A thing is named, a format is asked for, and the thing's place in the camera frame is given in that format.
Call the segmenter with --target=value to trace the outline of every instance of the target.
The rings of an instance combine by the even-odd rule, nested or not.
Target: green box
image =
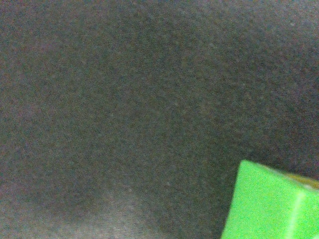
[[[242,161],[222,239],[319,239],[319,182]]]

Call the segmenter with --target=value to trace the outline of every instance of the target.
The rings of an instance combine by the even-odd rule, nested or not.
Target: gray fabric
[[[319,179],[319,5],[266,2],[2,3],[0,237],[219,238],[242,159]]]

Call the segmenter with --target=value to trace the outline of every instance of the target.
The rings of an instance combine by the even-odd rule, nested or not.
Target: green cube
[[[319,182],[242,161],[222,239],[319,239]]]

